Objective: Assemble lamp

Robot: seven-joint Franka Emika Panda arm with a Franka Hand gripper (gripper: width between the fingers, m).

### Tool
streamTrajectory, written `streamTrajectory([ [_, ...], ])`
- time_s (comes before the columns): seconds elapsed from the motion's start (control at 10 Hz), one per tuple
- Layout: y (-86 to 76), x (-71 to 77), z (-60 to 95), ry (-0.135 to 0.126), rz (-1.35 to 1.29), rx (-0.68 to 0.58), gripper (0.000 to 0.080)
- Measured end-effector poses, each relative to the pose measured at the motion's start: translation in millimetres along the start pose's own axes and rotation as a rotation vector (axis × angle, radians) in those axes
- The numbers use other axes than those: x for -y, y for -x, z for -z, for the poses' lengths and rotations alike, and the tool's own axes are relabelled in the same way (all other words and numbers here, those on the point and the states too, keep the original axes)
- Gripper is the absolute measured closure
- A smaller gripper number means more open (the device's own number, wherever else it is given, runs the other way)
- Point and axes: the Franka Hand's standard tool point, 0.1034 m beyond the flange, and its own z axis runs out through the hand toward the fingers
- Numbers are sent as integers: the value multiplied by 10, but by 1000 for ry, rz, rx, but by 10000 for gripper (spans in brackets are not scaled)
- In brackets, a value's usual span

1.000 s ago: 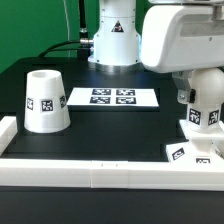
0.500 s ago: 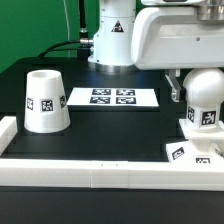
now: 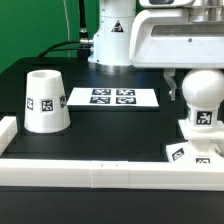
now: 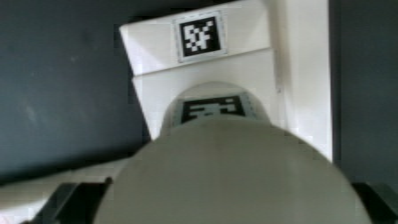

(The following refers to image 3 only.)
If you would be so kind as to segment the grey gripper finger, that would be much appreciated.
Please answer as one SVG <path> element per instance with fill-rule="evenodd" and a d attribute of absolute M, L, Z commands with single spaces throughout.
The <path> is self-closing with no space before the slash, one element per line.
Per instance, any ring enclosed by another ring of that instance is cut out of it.
<path fill-rule="evenodd" d="M 176 99 L 177 85 L 174 80 L 175 73 L 176 73 L 176 70 L 174 68 L 165 68 L 164 69 L 164 78 L 170 88 L 169 95 L 172 100 Z"/>

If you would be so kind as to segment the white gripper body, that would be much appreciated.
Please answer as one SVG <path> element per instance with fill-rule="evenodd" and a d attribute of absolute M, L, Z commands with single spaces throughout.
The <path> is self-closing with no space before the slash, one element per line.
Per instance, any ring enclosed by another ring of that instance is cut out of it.
<path fill-rule="evenodd" d="M 187 9 L 147 9 L 134 19 L 129 58 L 139 68 L 224 68 L 224 23 L 191 23 Z"/>

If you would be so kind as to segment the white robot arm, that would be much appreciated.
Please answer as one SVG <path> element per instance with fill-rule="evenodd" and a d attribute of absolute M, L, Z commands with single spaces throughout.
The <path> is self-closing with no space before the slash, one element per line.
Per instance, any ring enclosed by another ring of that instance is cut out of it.
<path fill-rule="evenodd" d="M 224 69 L 224 0 L 99 0 L 89 65 L 106 72 L 162 68 L 170 94 L 177 69 Z"/>

